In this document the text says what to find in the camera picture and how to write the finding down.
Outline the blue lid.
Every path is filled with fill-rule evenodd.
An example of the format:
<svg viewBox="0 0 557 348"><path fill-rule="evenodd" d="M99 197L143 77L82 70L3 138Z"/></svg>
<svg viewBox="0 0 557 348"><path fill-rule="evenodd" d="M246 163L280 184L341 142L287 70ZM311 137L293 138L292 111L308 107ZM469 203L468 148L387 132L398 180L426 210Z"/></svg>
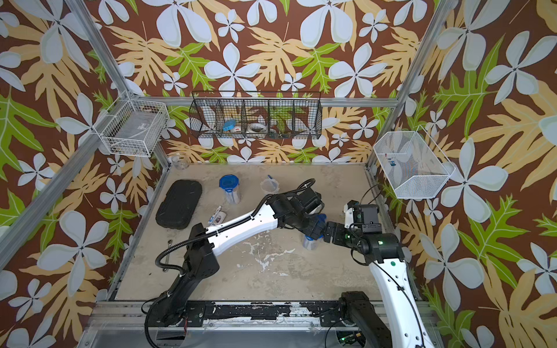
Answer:
<svg viewBox="0 0 557 348"><path fill-rule="evenodd" d="M317 215L312 215L311 217L319 217L320 219L322 219L324 222L326 222L326 215L325 214L317 214Z"/></svg>
<svg viewBox="0 0 557 348"><path fill-rule="evenodd" d="M239 178L235 175L224 175L219 180L219 187L225 192L232 193L239 186Z"/></svg>

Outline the toothpaste tube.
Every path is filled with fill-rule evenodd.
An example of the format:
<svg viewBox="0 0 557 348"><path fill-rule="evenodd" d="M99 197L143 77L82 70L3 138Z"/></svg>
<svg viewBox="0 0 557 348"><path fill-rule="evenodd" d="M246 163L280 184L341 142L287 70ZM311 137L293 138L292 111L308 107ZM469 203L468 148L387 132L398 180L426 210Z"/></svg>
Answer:
<svg viewBox="0 0 557 348"><path fill-rule="evenodd" d="M216 209L216 211L213 213L213 215L211 216L210 220L208 221L208 224L211 225L213 224L213 221L216 219L216 217L218 216L218 214L220 213L222 209L222 206L218 206L218 208Z"/></svg>

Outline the white bottle purple label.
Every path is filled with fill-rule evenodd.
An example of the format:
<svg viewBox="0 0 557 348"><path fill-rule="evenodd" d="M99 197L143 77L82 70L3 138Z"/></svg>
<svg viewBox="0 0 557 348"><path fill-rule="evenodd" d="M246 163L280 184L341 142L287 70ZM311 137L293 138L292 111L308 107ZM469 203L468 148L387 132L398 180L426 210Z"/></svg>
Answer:
<svg viewBox="0 0 557 348"><path fill-rule="evenodd" d="M226 213L223 211L220 211L216 217L213 220L213 225L220 225L224 222L224 220L226 220Z"/></svg>

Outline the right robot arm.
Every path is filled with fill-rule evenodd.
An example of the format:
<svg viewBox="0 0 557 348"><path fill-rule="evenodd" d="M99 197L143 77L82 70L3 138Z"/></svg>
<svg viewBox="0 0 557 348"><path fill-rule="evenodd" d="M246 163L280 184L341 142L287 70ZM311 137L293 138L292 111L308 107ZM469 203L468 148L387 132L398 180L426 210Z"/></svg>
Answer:
<svg viewBox="0 0 557 348"><path fill-rule="evenodd" d="M375 278L388 323L362 291L341 294L341 319L360 329L368 347L433 347L410 287L402 246L396 235L382 231L378 207L350 201L344 213L343 224L326 224L323 240L364 257L357 263Z"/></svg>

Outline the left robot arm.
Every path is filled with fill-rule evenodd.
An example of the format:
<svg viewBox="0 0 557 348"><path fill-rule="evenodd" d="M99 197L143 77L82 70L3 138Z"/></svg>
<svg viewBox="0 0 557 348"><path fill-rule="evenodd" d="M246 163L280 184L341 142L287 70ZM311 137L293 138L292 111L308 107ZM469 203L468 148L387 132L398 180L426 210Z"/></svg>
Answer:
<svg viewBox="0 0 557 348"><path fill-rule="evenodd" d="M146 328L180 323L195 288L219 270L217 256L235 244L274 229L294 229L313 240L322 238L326 223L319 214L324 203L312 189L315 182L310 178L296 189L267 194L253 211L227 223L211 227L198 223L189 239L162 251L155 265L178 271L178 275L170 288L152 301L146 312Z"/></svg>

